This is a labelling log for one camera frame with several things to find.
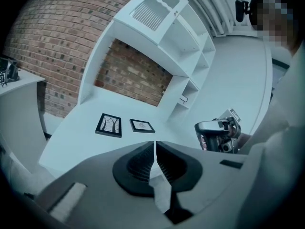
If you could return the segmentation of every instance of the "robotic arm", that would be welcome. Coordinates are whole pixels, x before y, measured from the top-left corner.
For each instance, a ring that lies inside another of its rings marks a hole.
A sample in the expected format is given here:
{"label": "robotic arm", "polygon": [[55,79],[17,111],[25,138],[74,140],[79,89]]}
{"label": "robotic arm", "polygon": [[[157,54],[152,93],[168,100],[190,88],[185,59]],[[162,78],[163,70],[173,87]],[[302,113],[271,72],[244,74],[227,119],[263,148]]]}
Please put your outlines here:
{"label": "robotic arm", "polygon": [[198,138],[204,137],[210,151],[233,153],[238,152],[237,138],[241,134],[238,121],[231,115],[212,121],[203,121],[195,125]]}

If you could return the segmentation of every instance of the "white shelf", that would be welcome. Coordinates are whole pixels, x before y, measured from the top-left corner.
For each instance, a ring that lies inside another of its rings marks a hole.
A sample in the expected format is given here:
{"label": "white shelf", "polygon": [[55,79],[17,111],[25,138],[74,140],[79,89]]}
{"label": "white shelf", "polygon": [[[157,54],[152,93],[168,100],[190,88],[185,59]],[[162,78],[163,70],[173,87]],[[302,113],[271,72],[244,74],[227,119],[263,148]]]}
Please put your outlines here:
{"label": "white shelf", "polygon": [[203,22],[189,4],[184,7],[184,9],[180,13],[180,16],[189,24],[190,28],[196,35],[198,44],[200,46],[200,49],[202,50],[205,41],[209,35]]}
{"label": "white shelf", "polygon": [[185,108],[185,106],[182,106],[181,104],[177,103],[168,119],[169,122],[181,123],[182,120],[186,117],[188,111],[189,110]]}
{"label": "white shelf", "polygon": [[159,48],[169,54],[184,71],[191,71],[188,66],[196,64],[200,57],[197,41],[178,19],[175,19],[160,41]]}
{"label": "white shelf", "polygon": [[199,89],[197,86],[191,80],[189,80],[182,93],[182,95],[188,99],[187,102],[185,102],[183,105],[187,108],[191,108],[198,93]]}
{"label": "white shelf", "polygon": [[183,100],[179,99],[178,104],[180,104],[183,108],[189,109],[189,107],[183,103]]}
{"label": "white shelf", "polygon": [[162,0],[144,0],[130,13],[130,16],[156,31],[169,13],[170,8]]}
{"label": "white shelf", "polygon": [[199,61],[198,61],[197,65],[196,65],[196,68],[209,68],[209,64],[206,61],[204,53],[201,53]]}
{"label": "white shelf", "polygon": [[194,81],[194,84],[198,88],[202,88],[203,83],[209,73],[210,68],[203,68],[203,67],[196,67],[193,74],[192,74],[192,79]]}
{"label": "white shelf", "polygon": [[210,37],[207,38],[205,45],[203,47],[203,54],[205,57],[205,60],[207,61],[208,65],[211,66],[214,56],[215,56],[215,46],[212,42],[212,39]]}

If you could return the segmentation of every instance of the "white panel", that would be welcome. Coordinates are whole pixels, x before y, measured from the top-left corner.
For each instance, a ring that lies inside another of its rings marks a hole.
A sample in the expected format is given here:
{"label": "white panel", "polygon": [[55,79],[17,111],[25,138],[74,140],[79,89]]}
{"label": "white panel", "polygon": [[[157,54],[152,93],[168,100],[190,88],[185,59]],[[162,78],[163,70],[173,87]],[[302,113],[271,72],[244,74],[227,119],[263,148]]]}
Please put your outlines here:
{"label": "white panel", "polygon": [[30,172],[46,146],[37,106],[37,84],[0,97],[0,142]]}
{"label": "white panel", "polygon": [[276,88],[277,83],[281,80],[281,78],[285,75],[286,73],[286,69],[273,64],[273,68],[272,68],[272,87]]}
{"label": "white panel", "polygon": [[156,0],[145,0],[130,16],[155,31],[168,14],[169,11]]}
{"label": "white panel", "polygon": [[81,79],[80,93],[78,96],[78,104],[82,104],[92,95],[92,87],[94,85],[96,75],[100,70],[101,64],[109,50],[114,37],[112,35],[113,23],[111,21],[106,27],[101,37],[94,46],[94,49],[87,61],[84,74]]}

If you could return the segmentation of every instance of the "small framed print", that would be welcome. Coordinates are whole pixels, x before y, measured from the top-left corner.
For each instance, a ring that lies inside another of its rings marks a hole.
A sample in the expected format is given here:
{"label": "small framed print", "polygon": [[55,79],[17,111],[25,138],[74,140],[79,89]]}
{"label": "small framed print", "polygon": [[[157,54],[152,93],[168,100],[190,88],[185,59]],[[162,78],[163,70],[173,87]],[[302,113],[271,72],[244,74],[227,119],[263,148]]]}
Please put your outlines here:
{"label": "small framed print", "polygon": [[5,83],[5,72],[0,72],[0,85],[1,86],[6,85],[6,83]]}
{"label": "small framed print", "polygon": [[155,133],[152,125],[147,121],[130,119],[133,132]]}
{"label": "small framed print", "polygon": [[95,129],[95,133],[112,137],[122,137],[121,118],[109,114],[102,114]]}

